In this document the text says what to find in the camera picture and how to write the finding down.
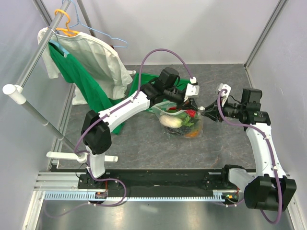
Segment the red chili pepper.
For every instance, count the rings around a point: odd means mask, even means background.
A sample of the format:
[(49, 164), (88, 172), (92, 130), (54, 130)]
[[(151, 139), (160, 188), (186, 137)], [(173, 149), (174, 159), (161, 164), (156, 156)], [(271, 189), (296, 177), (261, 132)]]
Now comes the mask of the red chili pepper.
[(194, 110), (179, 110), (176, 107), (168, 108), (167, 112), (171, 114), (175, 114), (175, 116), (180, 119), (184, 119), (186, 116), (193, 118), (196, 115), (196, 112)]

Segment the dark purple grape bunch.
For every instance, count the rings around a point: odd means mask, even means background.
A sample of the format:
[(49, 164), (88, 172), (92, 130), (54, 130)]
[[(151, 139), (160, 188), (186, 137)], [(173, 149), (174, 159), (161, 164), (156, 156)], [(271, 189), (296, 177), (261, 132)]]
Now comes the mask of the dark purple grape bunch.
[(191, 131), (189, 126), (181, 126), (179, 128), (167, 127), (164, 126), (166, 133), (173, 135), (173, 136), (184, 136)]

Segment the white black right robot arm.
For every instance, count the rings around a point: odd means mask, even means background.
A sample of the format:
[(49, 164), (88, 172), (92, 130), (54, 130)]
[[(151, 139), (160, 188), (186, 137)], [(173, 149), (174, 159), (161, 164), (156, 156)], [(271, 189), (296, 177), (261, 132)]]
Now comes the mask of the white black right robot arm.
[(296, 182), (287, 178), (279, 163), (270, 117), (261, 110), (262, 91), (245, 88), (240, 103), (229, 103), (230, 91), (229, 85), (221, 84), (217, 100), (202, 115), (244, 129), (252, 147), (256, 175), (251, 176), (240, 166), (226, 165), (220, 184), (227, 189), (234, 185), (240, 188), (250, 209), (284, 212), (295, 194)]

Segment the orange carrot with green leaves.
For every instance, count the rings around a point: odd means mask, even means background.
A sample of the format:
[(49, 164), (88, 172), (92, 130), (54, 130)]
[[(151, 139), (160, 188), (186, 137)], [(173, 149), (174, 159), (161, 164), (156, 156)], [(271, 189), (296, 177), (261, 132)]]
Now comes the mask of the orange carrot with green leaves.
[(191, 128), (191, 131), (184, 135), (186, 138), (195, 138), (200, 135), (200, 132), (202, 131), (203, 127), (203, 122), (202, 119), (198, 117), (189, 117), (187, 116), (183, 121), (182, 121), (182, 126), (188, 126)]

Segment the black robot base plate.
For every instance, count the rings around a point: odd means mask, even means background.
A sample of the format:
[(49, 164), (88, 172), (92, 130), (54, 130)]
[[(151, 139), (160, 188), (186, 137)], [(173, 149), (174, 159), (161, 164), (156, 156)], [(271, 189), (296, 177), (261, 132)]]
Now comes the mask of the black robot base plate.
[(226, 179), (224, 169), (109, 169), (100, 177), (112, 178), (122, 181), (127, 188), (178, 185), (203, 190), (237, 190)]

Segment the white radish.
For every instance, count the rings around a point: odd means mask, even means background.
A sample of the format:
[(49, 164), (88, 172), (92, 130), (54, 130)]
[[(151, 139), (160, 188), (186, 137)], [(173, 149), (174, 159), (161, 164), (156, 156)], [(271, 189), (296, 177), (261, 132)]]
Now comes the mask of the white radish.
[(171, 128), (180, 128), (182, 126), (182, 120), (175, 116), (162, 115), (159, 117), (159, 122), (162, 125)]

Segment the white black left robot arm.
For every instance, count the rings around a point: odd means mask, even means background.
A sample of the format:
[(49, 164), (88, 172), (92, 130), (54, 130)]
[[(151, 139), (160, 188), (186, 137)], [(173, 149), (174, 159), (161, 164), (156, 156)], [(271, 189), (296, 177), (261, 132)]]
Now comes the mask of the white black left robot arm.
[(183, 90), (177, 85), (180, 82), (179, 73), (173, 68), (165, 68), (160, 75), (143, 84), (134, 94), (113, 107), (96, 113), (87, 113), (83, 123), (81, 139), (87, 153), (89, 184), (101, 188), (105, 184), (105, 152), (111, 147), (111, 132), (116, 127), (154, 105), (169, 100), (180, 110), (194, 110), (197, 105), (194, 97), (199, 93), (196, 77), (191, 77)]

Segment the clear dotted zip top bag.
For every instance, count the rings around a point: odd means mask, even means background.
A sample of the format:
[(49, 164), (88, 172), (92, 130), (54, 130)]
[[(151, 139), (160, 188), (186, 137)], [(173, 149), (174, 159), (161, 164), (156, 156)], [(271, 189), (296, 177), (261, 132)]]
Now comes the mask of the clear dotted zip top bag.
[(158, 103), (150, 110), (170, 138), (198, 138), (203, 134), (203, 119), (199, 112), (178, 109), (176, 104), (170, 101)]

